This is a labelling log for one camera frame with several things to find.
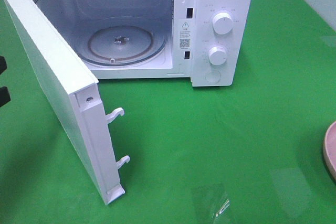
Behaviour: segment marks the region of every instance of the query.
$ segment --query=black object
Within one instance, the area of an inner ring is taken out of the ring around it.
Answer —
[[[5,57],[0,56],[0,74],[2,74],[7,69],[7,64]],[[7,102],[11,100],[11,96],[9,95],[9,91],[7,87],[0,88],[0,107],[5,105]]]
[[[0,88],[0,107],[5,105],[10,100],[11,100],[11,97],[9,96],[8,88],[7,87],[1,87]]]
[[[5,57],[0,56],[0,74],[2,74],[7,69],[7,64]]]

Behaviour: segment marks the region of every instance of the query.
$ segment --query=microwave door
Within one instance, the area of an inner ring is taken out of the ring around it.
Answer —
[[[108,123],[123,109],[106,115],[98,80],[32,0],[5,0],[35,75],[105,204],[124,189]]]

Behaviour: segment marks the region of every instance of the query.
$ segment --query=green table surface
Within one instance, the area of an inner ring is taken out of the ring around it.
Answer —
[[[336,223],[322,143],[335,32],[303,0],[252,0],[234,84],[102,80],[126,194],[105,206],[0,0],[0,223]],[[216,217],[224,202],[230,207]]]

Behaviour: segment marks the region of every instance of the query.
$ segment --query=white knob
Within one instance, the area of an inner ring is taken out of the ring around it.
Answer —
[[[227,34],[233,28],[231,15],[226,12],[218,13],[213,19],[214,30],[218,34]]]
[[[222,65],[226,62],[226,50],[223,47],[213,47],[208,53],[209,61],[212,65]]]

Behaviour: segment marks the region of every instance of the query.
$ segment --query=microwave oven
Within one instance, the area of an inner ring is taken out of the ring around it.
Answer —
[[[250,0],[5,0],[39,84],[106,204],[124,194],[98,79],[232,84]]]

